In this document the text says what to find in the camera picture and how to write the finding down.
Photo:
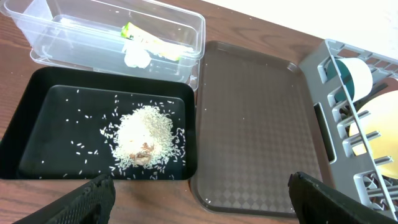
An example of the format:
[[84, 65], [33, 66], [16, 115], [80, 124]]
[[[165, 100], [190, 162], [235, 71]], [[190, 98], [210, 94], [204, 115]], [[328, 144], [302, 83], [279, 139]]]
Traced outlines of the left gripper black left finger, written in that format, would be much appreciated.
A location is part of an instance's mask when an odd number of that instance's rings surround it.
[[17, 224], [108, 224], [116, 200], [113, 179], [101, 174]]

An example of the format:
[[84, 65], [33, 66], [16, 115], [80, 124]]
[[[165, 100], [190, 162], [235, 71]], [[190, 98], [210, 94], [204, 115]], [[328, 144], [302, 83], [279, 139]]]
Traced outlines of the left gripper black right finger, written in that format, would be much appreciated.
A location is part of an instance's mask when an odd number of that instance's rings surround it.
[[304, 172], [291, 174], [288, 187], [289, 197], [300, 223], [389, 224], [396, 222]]

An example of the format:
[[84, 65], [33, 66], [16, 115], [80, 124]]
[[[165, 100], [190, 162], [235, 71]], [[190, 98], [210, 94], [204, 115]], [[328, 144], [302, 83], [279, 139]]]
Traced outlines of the pile of rice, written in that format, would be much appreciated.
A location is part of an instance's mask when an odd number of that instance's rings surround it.
[[45, 98], [34, 155], [23, 169], [43, 179], [184, 179], [184, 103], [177, 98], [55, 86]]

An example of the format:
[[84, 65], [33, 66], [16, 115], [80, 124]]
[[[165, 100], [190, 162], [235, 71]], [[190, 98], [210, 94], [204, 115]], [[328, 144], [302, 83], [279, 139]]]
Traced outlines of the light blue bowl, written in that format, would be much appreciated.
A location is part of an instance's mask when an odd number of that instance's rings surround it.
[[[349, 96], [351, 99], [353, 99], [354, 83], [353, 83], [353, 79], [351, 76], [351, 72], [349, 71], [348, 67], [343, 63], [342, 60], [336, 58], [335, 62], [336, 62], [336, 65], [338, 66], [338, 70], [340, 71], [341, 79], [343, 80], [343, 83], [345, 84], [345, 86], [347, 88]], [[332, 62], [330, 62], [326, 68], [326, 76], [329, 80], [334, 78], [335, 76], [337, 76], [337, 71], [336, 71], [334, 65], [332, 64]], [[335, 100], [337, 102], [343, 101], [345, 99], [346, 99], [346, 95], [343, 90], [339, 90], [335, 94]]]

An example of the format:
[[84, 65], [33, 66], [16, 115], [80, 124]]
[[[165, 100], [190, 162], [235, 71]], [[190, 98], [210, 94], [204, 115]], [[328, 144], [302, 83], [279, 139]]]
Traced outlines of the yellow plate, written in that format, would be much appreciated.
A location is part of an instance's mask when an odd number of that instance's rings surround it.
[[382, 175], [397, 178], [397, 91], [379, 95], [359, 109], [370, 112], [360, 122], [366, 134], [378, 131], [380, 136], [369, 141], [372, 157], [392, 157], [392, 162], [378, 167]]

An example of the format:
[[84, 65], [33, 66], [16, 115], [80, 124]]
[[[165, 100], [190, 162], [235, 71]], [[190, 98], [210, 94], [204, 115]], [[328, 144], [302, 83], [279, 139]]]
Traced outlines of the white bowl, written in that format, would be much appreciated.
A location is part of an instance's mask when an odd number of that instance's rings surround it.
[[359, 58], [342, 58], [339, 61], [348, 70], [348, 81], [352, 81], [353, 93], [350, 97], [353, 102], [367, 96], [373, 86], [372, 73], [367, 64]]

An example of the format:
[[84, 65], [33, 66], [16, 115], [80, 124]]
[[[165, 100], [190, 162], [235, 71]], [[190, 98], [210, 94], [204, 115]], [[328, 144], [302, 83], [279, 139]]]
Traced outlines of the white tissue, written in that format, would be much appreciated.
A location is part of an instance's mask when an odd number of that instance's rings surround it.
[[122, 52], [125, 53], [124, 63], [128, 67], [146, 68], [147, 66], [150, 65], [150, 62], [152, 60], [149, 53], [146, 50], [136, 45], [125, 44], [122, 49]]

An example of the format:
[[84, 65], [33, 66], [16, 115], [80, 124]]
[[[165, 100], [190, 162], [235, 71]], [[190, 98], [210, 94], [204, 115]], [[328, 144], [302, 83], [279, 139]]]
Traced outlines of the green snack wrapper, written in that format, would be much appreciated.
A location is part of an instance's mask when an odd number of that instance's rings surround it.
[[128, 22], [122, 27], [121, 37], [127, 39], [122, 49], [124, 53], [127, 53], [128, 50], [132, 50], [134, 47], [142, 47], [144, 50], [158, 57], [163, 57], [171, 61], [178, 61], [184, 53], [190, 54], [194, 52], [191, 47], [163, 41], [138, 28], [131, 22]]

